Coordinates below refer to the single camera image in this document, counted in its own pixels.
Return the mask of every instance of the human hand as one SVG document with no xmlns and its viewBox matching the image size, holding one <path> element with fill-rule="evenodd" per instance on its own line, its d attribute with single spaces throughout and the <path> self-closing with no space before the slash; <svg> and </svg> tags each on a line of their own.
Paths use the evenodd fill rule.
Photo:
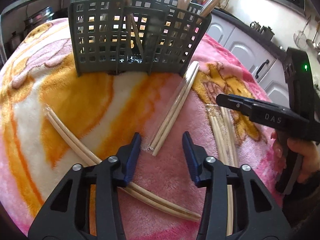
<svg viewBox="0 0 320 240">
<path fill-rule="evenodd" d="M 271 139 L 275 139 L 272 146 L 274 151 L 275 169 L 276 171 L 281 172 L 286 168 L 286 158 L 282 156 L 283 150 L 277 138 L 278 134 L 276 131 L 273 131 Z M 311 141 L 293 138 L 288 138 L 287 144 L 290 150 L 303 156 L 302 167 L 297 182 L 304 183 L 314 172 L 320 170 L 320 155 L 316 145 Z"/>
</svg>

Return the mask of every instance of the black handle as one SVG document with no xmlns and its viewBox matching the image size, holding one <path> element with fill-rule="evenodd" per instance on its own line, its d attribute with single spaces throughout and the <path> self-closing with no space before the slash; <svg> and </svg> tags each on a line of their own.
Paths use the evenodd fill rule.
<svg viewBox="0 0 320 240">
<path fill-rule="evenodd" d="M 288 148 L 288 136 L 285 133 L 280 131 L 277 131 L 277 133 L 278 140 L 283 149 L 283 156 L 286 158 L 287 167 L 283 169 L 280 177 L 277 178 L 276 190 L 285 195 L 289 195 L 292 191 L 293 185 L 297 181 L 303 157 Z"/>
<path fill-rule="evenodd" d="M 258 71 L 256 72 L 255 78 L 259 78 L 259 76 L 258 76 L 259 72 L 262 70 L 262 68 L 264 67 L 265 64 L 269 64 L 269 63 L 270 63 L 270 61 L 267 59 L 264 63 L 261 64 Z"/>
</svg>

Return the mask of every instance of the kitchen wall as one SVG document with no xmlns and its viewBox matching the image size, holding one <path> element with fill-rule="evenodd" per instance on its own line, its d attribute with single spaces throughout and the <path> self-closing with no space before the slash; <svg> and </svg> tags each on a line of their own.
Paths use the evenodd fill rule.
<svg viewBox="0 0 320 240">
<path fill-rule="evenodd" d="M 307 17 L 300 16 L 271 0 L 230 0 L 226 10 L 247 25 L 257 21 L 261 26 L 270 26 L 275 33 L 272 42 L 284 49 L 287 49 L 288 46 L 297 48 L 293 40 L 293 34 L 295 31 L 302 30 L 307 20 Z M 306 14 L 309 16 L 310 13 L 311 11 L 308 8 Z M 305 30 L 306 37 L 309 39 L 312 39 L 316 30 L 314 15 L 315 13 L 311 16 L 311 22 Z M 308 46 L 305 50 L 308 53 L 313 74 L 320 77 L 320 64 L 316 59 L 317 52 L 311 50 Z"/>
</svg>

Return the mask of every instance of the countertop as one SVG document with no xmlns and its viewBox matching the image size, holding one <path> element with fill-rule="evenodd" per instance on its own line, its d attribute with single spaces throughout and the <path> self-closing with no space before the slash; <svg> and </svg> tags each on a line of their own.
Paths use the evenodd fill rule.
<svg viewBox="0 0 320 240">
<path fill-rule="evenodd" d="M 271 41 L 266 40 L 260 33 L 250 28 L 248 25 L 240 21 L 238 18 L 236 18 L 232 14 L 218 8 L 213 9 L 211 13 L 233 24 L 239 30 L 246 33 L 248 36 L 254 39 L 257 43 L 259 43 L 263 48 L 265 48 L 274 58 L 279 59 L 281 62 L 285 60 L 285 57 L 286 57 L 285 51 L 281 50 L 278 46 L 276 46 L 276 44 L 272 43 Z"/>
</svg>

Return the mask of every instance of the blue gripper pad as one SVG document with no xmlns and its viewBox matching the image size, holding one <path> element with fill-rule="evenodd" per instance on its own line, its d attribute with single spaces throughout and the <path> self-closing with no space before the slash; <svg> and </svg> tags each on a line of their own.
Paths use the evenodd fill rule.
<svg viewBox="0 0 320 240">
<path fill-rule="evenodd" d="M 182 147 L 192 181 L 197 187 L 204 187 L 203 182 L 211 178 L 211 174 L 208 174 L 203 167 L 203 162 L 208 156 L 205 149 L 193 144 L 191 136 L 187 131 L 182 135 Z"/>
<path fill-rule="evenodd" d="M 136 132 L 131 140 L 131 143 L 121 146 L 116 154 L 121 162 L 120 169 L 123 175 L 121 180 L 124 182 L 124 185 L 122 187 L 126 187 L 133 178 L 140 153 L 140 145 L 141 136 Z"/>
</svg>

